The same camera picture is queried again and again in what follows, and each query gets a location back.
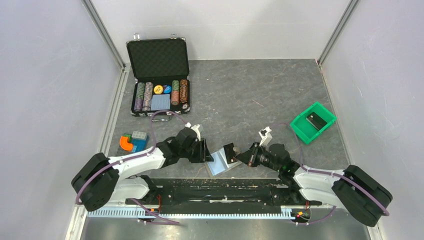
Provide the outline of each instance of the orange toy piece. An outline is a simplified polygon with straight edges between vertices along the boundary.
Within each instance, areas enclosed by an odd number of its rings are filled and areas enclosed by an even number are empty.
[[[129,143],[129,137],[127,136],[121,136],[119,140],[120,147],[125,151],[131,151],[133,150],[133,144]]]

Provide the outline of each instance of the white wall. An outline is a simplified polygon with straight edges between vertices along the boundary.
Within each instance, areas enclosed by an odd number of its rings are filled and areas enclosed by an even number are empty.
[[[423,12],[423,1],[361,1],[323,65],[351,160],[393,195],[388,240],[424,233]]]
[[[79,0],[0,2],[0,239],[64,239],[115,64]]]
[[[125,43],[187,38],[196,59],[316,59],[349,0],[92,0],[124,62]]]

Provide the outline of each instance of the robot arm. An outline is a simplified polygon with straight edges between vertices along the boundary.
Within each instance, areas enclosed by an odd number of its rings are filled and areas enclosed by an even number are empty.
[[[302,167],[290,158],[283,144],[272,144],[266,150],[266,145],[272,139],[270,132],[269,127],[259,131],[261,142],[254,142],[248,151],[236,156],[237,160],[249,167],[263,165],[273,169],[279,173],[278,177],[285,185],[297,190],[305,200],[344,208],[364,225],[375,226],[384,212],[363,192],[338,176],[344,176],[365,189],[384,208],[393,199],[387,189],[355,165],[344,170],[325,171],[306,165]]]
[[[83,190],[80,199],[85,208],[87,211],[95,211],[107,202],[119,202],[129,198],[142,199],[156,186],[148,178],[129,177],[148,170],[167,167],[177,163],[180,158],[187,158],[191,163],[213,161],[206,140],[201,138],[202,129],[199,124],[191,126],[188,123],[177,136],[158,142],[151,153],[149,152],[152,148],[143,152],[109,158],[103,153],[97,153],[73,178],[72,187],[78,193],[98,170],[119,162],[94,178]]]

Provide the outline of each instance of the open case lid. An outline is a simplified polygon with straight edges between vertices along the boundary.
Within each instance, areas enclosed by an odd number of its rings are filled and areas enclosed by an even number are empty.
[[[139,81],[186,79],[189,75],[184,38],[129,41],[126,48],[134,77]]]

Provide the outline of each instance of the blue poker chip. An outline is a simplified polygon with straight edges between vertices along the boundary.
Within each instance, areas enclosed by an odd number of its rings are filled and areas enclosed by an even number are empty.
[[[163,85],[163,93],[169,94],[171,92],[172,88],[169,85]]]

